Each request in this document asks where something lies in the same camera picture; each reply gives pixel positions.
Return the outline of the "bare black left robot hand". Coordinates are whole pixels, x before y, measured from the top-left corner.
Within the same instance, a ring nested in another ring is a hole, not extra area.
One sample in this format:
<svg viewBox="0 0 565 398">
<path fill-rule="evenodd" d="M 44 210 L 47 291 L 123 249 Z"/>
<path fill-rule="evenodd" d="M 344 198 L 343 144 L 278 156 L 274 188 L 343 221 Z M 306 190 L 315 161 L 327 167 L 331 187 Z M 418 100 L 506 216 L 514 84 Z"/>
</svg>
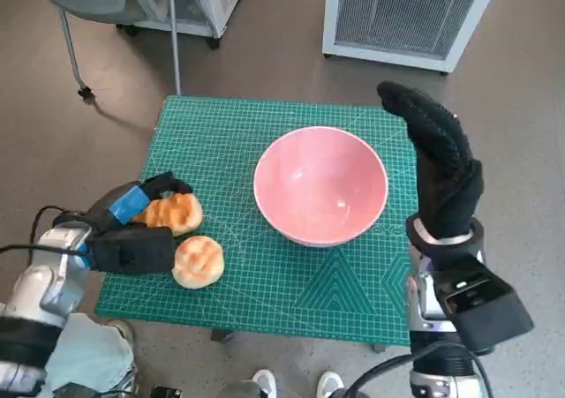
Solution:
<svg viewBox="0 0 565 398">
<path fill-rule="evenodd" d="M 172 171 L 164 172 L 107 192 L 85 212 L 84 217 L 96 234 L 122 229 L 165 192 L 193 192 L 193 189 L 184 180 L 174 177 Z"/>
</svg>

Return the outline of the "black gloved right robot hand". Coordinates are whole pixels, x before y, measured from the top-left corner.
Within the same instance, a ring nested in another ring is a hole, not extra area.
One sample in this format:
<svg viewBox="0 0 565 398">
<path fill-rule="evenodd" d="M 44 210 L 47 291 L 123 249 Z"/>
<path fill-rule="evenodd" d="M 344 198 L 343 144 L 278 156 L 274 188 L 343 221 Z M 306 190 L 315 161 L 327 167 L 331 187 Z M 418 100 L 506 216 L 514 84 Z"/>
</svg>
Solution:
<svg viewBox="0 0 565 398">
<path fill-rule="evenodd" d="M 382 107 L 404 120 L 415 147 L 418 215 L 427 232 L 436 239 L 468 233 L 484 180 L 458 118 L 419 90 L 392 81 L 381 82 L 377 93 Z"/>
</svg>

